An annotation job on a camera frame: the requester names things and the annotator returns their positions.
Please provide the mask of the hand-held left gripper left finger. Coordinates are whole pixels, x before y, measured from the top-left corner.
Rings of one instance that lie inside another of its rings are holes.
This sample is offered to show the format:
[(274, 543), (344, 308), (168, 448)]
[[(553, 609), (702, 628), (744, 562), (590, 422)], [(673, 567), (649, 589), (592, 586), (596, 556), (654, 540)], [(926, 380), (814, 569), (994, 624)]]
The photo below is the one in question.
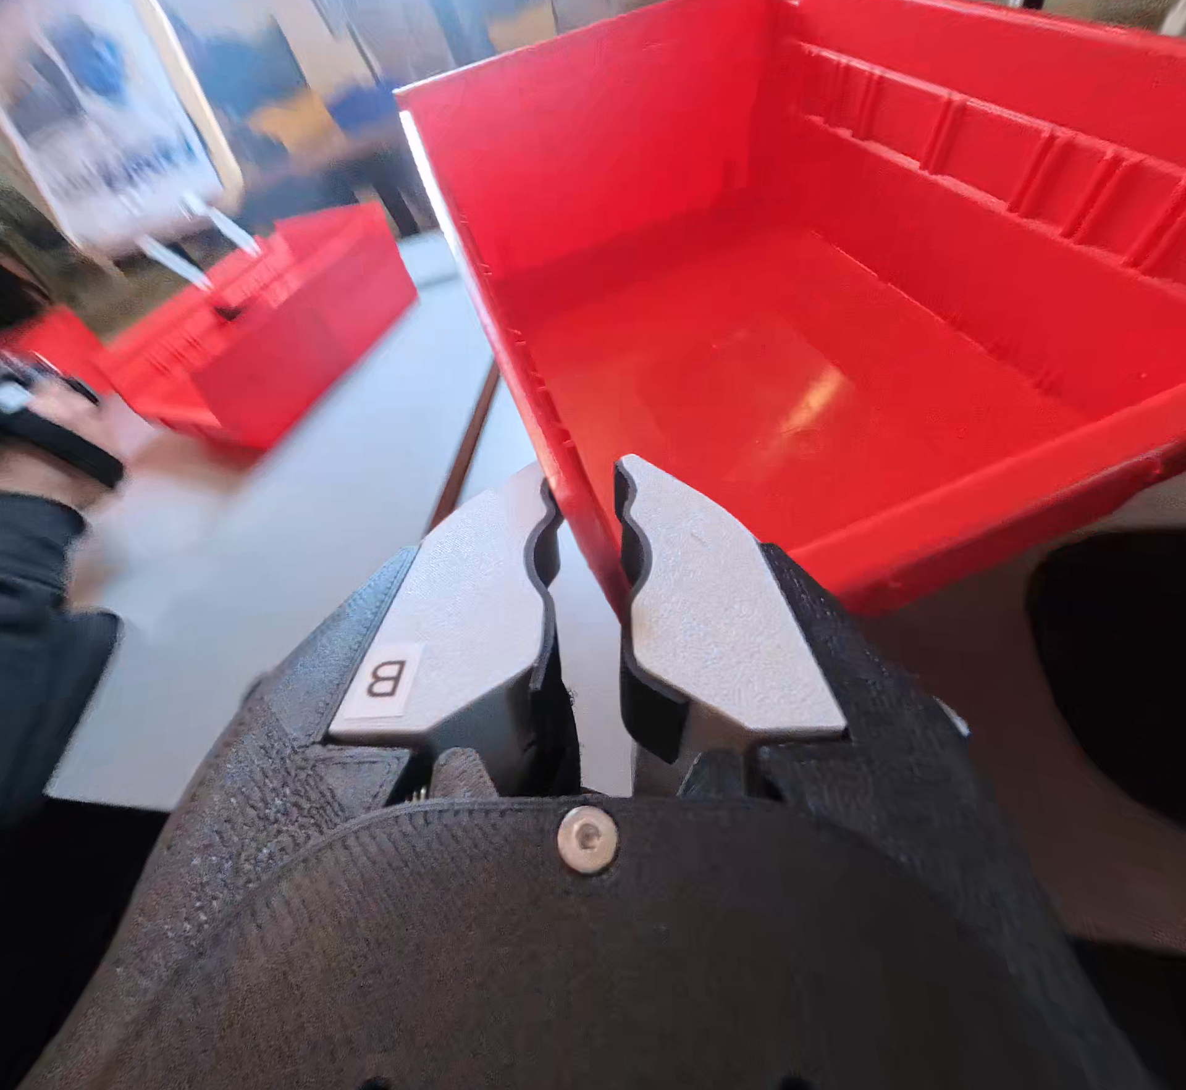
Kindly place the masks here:
[(563, 512), (541, 464), (441, 521), (364, 648), (328, 740), (474, 751), (504, 797), (577, 793), (555, 600)]

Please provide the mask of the red plastic bin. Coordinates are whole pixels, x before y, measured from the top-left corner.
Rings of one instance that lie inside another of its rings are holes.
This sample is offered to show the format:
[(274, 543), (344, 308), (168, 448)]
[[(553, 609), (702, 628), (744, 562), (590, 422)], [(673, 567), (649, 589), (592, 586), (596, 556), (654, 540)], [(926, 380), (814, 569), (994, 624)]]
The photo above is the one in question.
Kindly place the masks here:
[(3, 349), (28, 358), (45, 358), (58, 371), (82, 378), (100, 395), (113, 391), (105, 371), (105, 343), (67, 305), (52, 305), (36, 318), (3, 330)]
[(150, 422), (265, 453), (407, 316), (418, 286), (383, 204), (280, 220), (113, 340), (100, 371)]

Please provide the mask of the another person's forearm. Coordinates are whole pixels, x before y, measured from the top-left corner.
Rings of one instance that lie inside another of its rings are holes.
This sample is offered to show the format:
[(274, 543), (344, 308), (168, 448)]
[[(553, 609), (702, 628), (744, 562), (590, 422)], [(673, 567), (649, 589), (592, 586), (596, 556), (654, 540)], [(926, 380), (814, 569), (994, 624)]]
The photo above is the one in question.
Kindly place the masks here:
[(120, 639), (105, 609), (69, 608), (82, 514), (36, 496), (3, 496), (3, 828), (30, 817)]

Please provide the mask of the red divided storage bin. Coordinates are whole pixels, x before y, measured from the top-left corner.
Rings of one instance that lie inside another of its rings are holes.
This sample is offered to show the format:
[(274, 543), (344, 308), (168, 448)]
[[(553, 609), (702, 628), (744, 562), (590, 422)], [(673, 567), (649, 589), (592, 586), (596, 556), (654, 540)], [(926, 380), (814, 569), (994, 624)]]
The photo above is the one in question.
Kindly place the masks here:
[(1185, 472), (1185, 41), (669, 0), (397, 94), (616, 608), (640, 455), (882, 613)]

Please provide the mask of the task poster board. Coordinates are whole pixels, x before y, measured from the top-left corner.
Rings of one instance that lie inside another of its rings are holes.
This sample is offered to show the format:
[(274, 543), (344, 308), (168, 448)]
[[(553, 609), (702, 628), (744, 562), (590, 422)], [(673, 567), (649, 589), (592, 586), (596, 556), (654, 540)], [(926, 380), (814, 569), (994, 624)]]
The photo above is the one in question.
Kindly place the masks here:
[(157, 0), (3, 0), (3, 182), (94, 259), (203, 230), (245, 195)]

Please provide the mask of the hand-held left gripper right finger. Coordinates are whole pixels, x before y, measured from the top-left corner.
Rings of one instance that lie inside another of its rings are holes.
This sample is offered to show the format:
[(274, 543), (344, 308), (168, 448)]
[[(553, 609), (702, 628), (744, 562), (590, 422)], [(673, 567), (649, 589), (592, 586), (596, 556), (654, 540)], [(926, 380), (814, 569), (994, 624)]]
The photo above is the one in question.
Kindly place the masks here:
[(642, 455), (616, 463), (621, 718), (642, 753), (691, 765), (706, 751), (836, 742), (838, 696), (759, 538)]

